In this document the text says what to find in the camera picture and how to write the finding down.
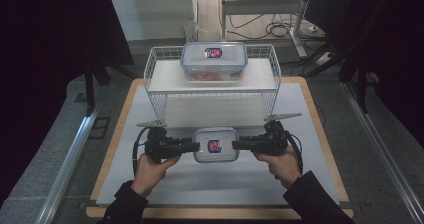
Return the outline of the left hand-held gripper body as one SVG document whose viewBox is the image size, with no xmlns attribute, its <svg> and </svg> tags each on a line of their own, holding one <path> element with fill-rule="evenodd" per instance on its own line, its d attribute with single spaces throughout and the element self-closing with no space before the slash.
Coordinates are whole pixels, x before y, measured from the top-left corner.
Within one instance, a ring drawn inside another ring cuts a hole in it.
<svg viewBox="0 0 424 224">
<path fill-rule="evenodd" d="M 166 134 L 163 127 L 152 127 L 148 132 L 144 152 L 155 164 L 160 164 L 162 159 L 181 156 L 176 139 L 169 139 Z"/>
</svg>

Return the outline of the person's right hand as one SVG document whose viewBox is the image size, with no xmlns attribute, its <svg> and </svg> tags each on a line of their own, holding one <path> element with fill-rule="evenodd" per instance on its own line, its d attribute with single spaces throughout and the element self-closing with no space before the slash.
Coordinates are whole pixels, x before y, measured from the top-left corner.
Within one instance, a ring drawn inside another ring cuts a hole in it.
<svg viewBox="0 0 424 224">
<path fill-rule="evenodd" d="M 302 176 L 294 149 L 288 146 L 285 152 L 279 156 L 270 156 L 255 153 L 258 161 L 268 164 L 269 172 L 276 176 L 281 185 L 289 189 L 291 185 Z"/>
</svg>

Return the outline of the aluminium rail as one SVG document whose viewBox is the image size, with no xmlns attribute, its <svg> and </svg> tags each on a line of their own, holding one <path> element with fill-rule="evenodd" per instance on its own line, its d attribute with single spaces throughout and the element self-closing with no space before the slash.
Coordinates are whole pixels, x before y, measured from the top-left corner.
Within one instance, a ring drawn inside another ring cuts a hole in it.
<svg viewBox="0 0 424 224">
<path fill-rule="evenodd" d="M 409 181 L 401 172 L 399 166 L 375 127 L 370 115 L 365 113 L 357 103 L 357 95 L 351 86 L 346 83 L 342 83 L 341 87 L 344 89 L 355 114 L 369 137 L 377 156 L 399 193 L 406 209 L 412 217 L 413 222 L 415 224 L 424 224 L 424 205 L 419 200 Z"/>
<path fill-rule="evenodd" d="M 90 108 L 89 112 L 82 119 L 82 123 L 79 126 L 61 168 L 35 220 L 35 224 L 52 223 L 61 199 L 64 196 L 72 174 L 76 168 L 82 150 L 84 149 L 94 121 L 97 118 L 99 108 L 99 105 Z"/>
</svg>

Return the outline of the white wire shelf rack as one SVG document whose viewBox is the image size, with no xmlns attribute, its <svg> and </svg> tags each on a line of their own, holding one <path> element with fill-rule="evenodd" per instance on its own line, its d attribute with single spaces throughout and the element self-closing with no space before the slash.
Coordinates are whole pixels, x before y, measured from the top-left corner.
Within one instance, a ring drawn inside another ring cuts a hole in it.
<svg viewBox="0 0 424 224">
<path fill-rule="evenodd" d="M 189 81 L 180 66 L 181 46 L 155 47 L 144 72 L 154 125 L 170 128 L 261 126 L 298 117 L 277 109 L 281 70 L 270 44 L 248 45 L 247 67 L 238 81 Z"/>
</svg>

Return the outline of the white power strip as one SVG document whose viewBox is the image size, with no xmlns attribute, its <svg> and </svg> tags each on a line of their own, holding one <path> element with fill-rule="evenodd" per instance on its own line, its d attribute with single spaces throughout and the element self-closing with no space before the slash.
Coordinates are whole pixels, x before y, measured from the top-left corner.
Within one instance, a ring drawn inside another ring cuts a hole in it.
<svg viewBox="0 0 424 224">
<path fill-rule="evenodd" d="M 316 65 L 321 66 L 329 61 L 333 57 L 333 54 L 330 52 L 325 52 L 321 57 L 316 60 Z"/>
</svg>

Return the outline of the white cabinet panel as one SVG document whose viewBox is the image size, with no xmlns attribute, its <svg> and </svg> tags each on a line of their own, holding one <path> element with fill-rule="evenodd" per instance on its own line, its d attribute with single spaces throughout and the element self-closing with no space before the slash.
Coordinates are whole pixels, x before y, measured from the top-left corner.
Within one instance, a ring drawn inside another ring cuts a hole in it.
<svg viewBox="0 0 424 224">
<path fill-rule="evenodd" d="M 196 0 L 112 0 L 127 41 L 184 38 Z"/>
</svg>

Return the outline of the white metal desk frame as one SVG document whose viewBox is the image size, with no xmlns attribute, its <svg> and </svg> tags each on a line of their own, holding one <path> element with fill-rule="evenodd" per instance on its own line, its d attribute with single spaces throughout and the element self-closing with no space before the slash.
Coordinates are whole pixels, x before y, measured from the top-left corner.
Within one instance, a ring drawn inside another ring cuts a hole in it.
<svg viewBox="0 0 424 224">
<path fill-rule="evenodd" d="M 299 31 L 308 0 L 221 0 L 221 41 L 227 40 L 228 15 L 254 14 L 296 14 L 293 27 L 289 29 L 290 38 L 298 56 L 303 59 L 307 53 L 300 40 Z"/>
</svg>

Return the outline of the black stand legs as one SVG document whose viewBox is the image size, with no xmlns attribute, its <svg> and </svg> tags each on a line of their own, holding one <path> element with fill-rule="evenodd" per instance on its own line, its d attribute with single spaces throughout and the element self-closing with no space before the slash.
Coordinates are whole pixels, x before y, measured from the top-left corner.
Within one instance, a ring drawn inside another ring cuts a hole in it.
<svg viewBox="0 0 424 224">
<path fill-rule="evenodd" d="M 96 80 L 100 86 L 107 86 L 111 82 L 111 77 L 106 68 L 110 67 L 113 70 L 129 77 L 131 80 L 137 79 L 138 75 L 130 70 L 118 65 L 106 58 L 99 60 L 89 60 L 85 65 L 85 88 L 87 97 L 87 116 L 91 116 L 96 108 L 95 93 L 93 80 Z"/>
</svg>

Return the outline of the large clear plastic food container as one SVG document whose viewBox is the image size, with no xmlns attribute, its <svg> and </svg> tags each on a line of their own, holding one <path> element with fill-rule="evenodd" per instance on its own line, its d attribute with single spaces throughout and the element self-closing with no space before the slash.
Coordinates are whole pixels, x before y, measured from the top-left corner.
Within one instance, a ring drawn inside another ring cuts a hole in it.
<svg viewBox="0 0 424 224">
<path fill-rule="evenodd" d="M 246 46 L 241 42 L 190 42 L 180 59 L 188 81 L 239 81 L 247 65 Z"/>
</svg>

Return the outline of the small clear plastic food container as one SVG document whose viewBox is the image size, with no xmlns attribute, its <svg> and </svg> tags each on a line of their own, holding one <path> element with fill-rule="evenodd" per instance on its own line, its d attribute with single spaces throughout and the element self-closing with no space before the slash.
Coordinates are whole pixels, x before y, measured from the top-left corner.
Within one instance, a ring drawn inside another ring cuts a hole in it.
<svg viewBox="0 0 424 224">
<path fill-rule="evenodd" d="M 199 150 L 193 154 L 194 159 L 198 163 L 235 161 L 239 151 L 233 148 L 232 142 L 238 140 L 238 133 L 231 127 L 199 129 L 192 138 L 199 144 Z"/>
</svg>

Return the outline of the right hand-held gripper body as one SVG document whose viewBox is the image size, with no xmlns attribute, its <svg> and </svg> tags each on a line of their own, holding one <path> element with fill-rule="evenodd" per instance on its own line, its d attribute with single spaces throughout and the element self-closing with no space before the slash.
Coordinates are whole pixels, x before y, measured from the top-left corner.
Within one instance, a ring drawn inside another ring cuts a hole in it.
<svg viewBox="0 0 424 224">
<path fill-rule="evenodd" d="M 264 126 L 266 133 L 255 149 L 256 153 L 271 156 L 282 155 L 288 147 L 286 130 L 280 121 L 272 120 Z"/>
</svg>

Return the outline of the white board with wooden frame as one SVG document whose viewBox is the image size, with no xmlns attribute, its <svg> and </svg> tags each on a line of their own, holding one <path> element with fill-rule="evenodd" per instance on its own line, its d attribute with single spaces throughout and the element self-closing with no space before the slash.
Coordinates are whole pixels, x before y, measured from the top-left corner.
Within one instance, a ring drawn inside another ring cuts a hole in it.
<svg viewBox="0 0 424 224">
<path fill-rule="evenodd" d="M 283 126 L 302 143 L 304 170 L 313 172 L 330 197 L 339 202 L 328 159 L 306 102 L 309 96 L 300 84 L 283 83 L 274 111 L 301 114 L 284 120 Z M 140 132 L 137 124 L 154 118 L 145 87 L 137 85 L 114 159 L 96 198 L 98 205 L 110 204 L 121 184 L 133 178 L 131 156 Z M 268 172 L 267 164 L 256 160 L 248 151 L 242 151 L 233 162 L 220 163 L 198 163 L 187 153 L 167 171 L 166 178 L 154 188 L 148 200 L 152 205 L 271 206 L 286 203 L 284 192 L 280 182 Z"/>
</svg>

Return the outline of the person's left hand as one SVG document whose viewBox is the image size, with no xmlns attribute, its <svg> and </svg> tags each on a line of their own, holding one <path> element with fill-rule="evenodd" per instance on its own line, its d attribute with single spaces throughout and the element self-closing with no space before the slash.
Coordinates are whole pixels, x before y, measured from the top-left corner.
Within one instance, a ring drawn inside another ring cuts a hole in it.
<svg viewBox="0 0 424 224">
<path fill-rule="evenodd" d="M 142 154 L 138 160 L 131 189 L 141 197 L 146 198 L 154 187 L 166 176 L 166 171 L 178 161 L 179 157 L 173 157 L 157 164 L 149 156 Z"/>
</svg>

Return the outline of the black tripod legs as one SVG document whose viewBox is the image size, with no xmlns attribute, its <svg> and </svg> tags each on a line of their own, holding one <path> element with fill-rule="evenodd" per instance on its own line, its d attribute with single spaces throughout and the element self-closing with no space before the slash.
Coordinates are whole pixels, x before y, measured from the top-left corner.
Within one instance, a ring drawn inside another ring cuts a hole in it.
<svg viewBox="0 0 424 224">
<path fill-rule="evenodd" d="M 365 99 L 367 85 L 366 64 L 363 61 L 363 55 L 361 54 L 359 46 L 352 45 L 350 48 L 331 58 L 321 66 L 302 74 L 302 77 L 313 77 L 340 62 L 344 62 L 338 72 L 340 81 L 350 81 L 354 74 L 357 74 L 356 101 L 361 110 L 367 113 Z"/>
</svg>

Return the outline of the black curtain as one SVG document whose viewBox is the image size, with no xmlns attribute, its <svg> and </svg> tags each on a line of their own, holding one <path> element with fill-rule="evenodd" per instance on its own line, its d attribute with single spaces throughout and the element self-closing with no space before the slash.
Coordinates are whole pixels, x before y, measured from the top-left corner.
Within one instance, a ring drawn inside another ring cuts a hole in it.
<svg viewBox="0 0 424 224">
<path fill-rule="evenodd" d="M 68 83 L 130 61 L 111 0 L 0 0 L 0 207 L 60 112 Z"/>
<path fill-rule="evenodd" d="M 342 52 L 355 44 L 379 0 L 309 0 L 306 19 Z M 383 103 L 424 147 L 424 0 L 387 0 L 360 46 Z"/>
</svg>

